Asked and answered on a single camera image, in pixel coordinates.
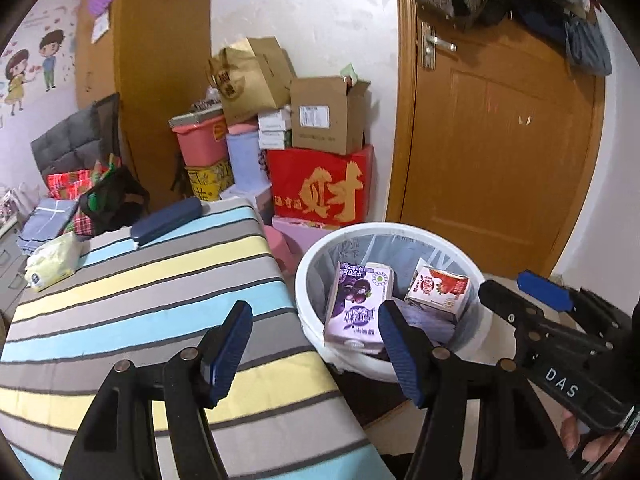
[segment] red box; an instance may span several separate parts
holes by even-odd
[[[364,222],[369,211],[373,146],[351,155],[268,150],[276,215],[330,225]]]

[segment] label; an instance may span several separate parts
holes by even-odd
[[[214,80],[218,86],[218,92],[229,101],[238,99],[244,92],[246,82],[244,76],[232,79],[228,70],[221,70],[214,75]]]
[[[101,37],[103,37],[107,33],[109,28],[109,9],[107,9],[95,19],[94,30],[91,33],[91,43],[94,44]]]
[[[567,397],[575,397],[575,394],[580,390],[580,386],[573,384],[571,379],[563,377],[562,374],[558,374],[555,368],[549,367],[546,372],[545,379],[550,383],[553,383],[556,388],[561,392],[566,393]]]
[[[308,128],[328,128],[329,127],[329,107],[328,106],[301,106],[300,126]]]
[[[216,140],[222,140],[226,137],[226,123],[219,121],[213,124],[213,138]]]

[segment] cardboard box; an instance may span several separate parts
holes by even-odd
[[[244,38],[209,59],[209,79],[232,125],[287,105],[293,73],[278,40]]]
[[[266,153],[276,215],[330,225],[366,220],[373,161],[371,145],[351,155],[301,148]]]
[[[284,132],[291,129],[291,106],[286,105],[275,112],[258,114],[261,132]]]
[[[286,132],[258,133],[258,146],[261,150],[284,150],[291,147],[291,130]]]
[[[289,249],[295,254],[306,253],[320,238],[338,228],[335,225],[330,226],[322,222],[310,222],[309,220],[283,216],[274,216],[271,219],[271,225],[276,231],[282,233]]]
[[[271,218],[273,217],[273,200],[271,199],[271,185],[265,186],[262,189],[256,189],[253,191],[245,191],[239,189],[236,184],[220,193],[220,198],[231,198],[234,196],[241,196],[249,200],[254,206],[254,209],[262,218],[262,222],[267,225],[271,225]]]
[[[340,76],[306,77],[291,83],[292,142],[296,148],[348,155],[362,149],[365,92],[358,81],[348,92]]]

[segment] purple carton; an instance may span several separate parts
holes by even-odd
[[[324,343],[367,354],[382,351],[378,309],[391,298],[393,288],[394,272],[389,266],[338,263],[329,293]]]

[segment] brown paper bag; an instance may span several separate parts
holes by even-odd
[[[284,52],[273,37],[245,38],[221,49],[209,60],[210,83],[220,91],[227,124],[288,104],[293,77]]]

